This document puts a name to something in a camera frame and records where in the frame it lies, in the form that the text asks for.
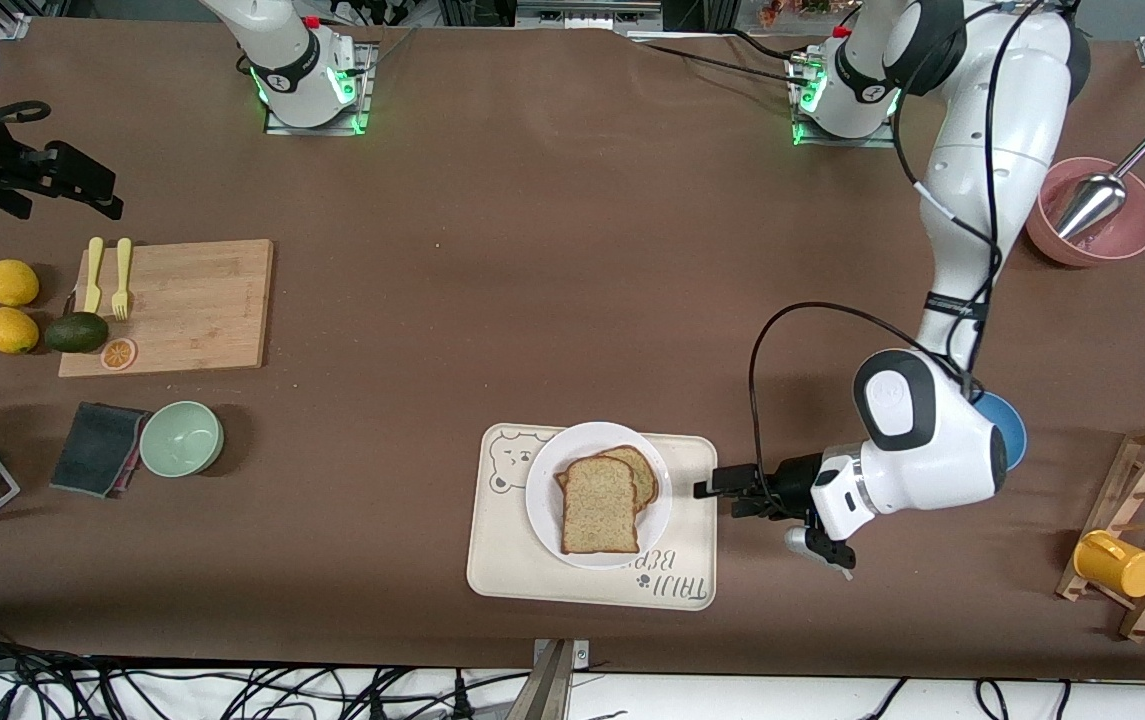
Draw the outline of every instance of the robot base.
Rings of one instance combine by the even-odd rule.
[[[796,145],[831,145],[831,147],[893,147],[892,143],[892,113],[883,120],[879,128],[872,135],[851,140],[837,137],[818,126],[816,120],[811,114],[805,113],[802,105],[811,101],[819,86],[816,73],[822,66],[823,50],[820,45],[812,45],[804,53],[796,53],[790,60],[784,61],[788,77],[805,78],[810,85],[790,86],[790,122],[793,126]],[[897,110],[893,102],[892,110]]]
[[[363,135],[368,132],[368,114],[372,109],[372,90],[376,89],[376,52],[380,45],[377,42],[356,42],[354,45],[353,64],[350,68],[337,68],[338,70],[354,69],[358,73],[349,82],[354,82],[354,96],[345,110],[335,114],[335,118],[321,126],[311,128],[298,128],[289,124],[266,109],[264,133],[266,135],[306,135],[306,136],[330,136],[342,137],[352,135]]]

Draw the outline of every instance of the mug handle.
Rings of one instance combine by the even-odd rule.
[[[1119,543],[1116,543],[1115,539],[1111,538],[1110,536],[1090,535],[1083,539],[1085,539],[1085,541],[1093,544],[1093,546],[1097,546],[1108,552],[1111,555],[1115,556],[1115,560],[1122,560],[1126,556],[1128,556],[1128,553],[1124,552],[1124,548],[1119,547]]]

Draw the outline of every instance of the cutting board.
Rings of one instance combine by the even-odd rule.
[[[269,240],[192,242],[185,245],[137,245],[133,250],[132,312],[114,319],[110,299],[119,290],[114,242],[106,238],[101,261],[101,307],[110,338],[137,343],[137,358],[109,370],[96,353],[61,356],[60,377],[141,375],[183,370],[260,367],[264,323],[269,314]],[[82,252],[76,310],[87,292],[88,256]]]

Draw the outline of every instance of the folded cloth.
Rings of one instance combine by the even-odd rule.
[[[137,460],[144,410],[80,402],[65,446],[52,474],[52,486],[105,497],[131,474]]]

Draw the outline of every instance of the mint green bowl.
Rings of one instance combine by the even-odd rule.
[[[207,469],[226,433],[200,402],[182,399],[157,411],[141,433],[141,460],[163,478],[182,478]]]

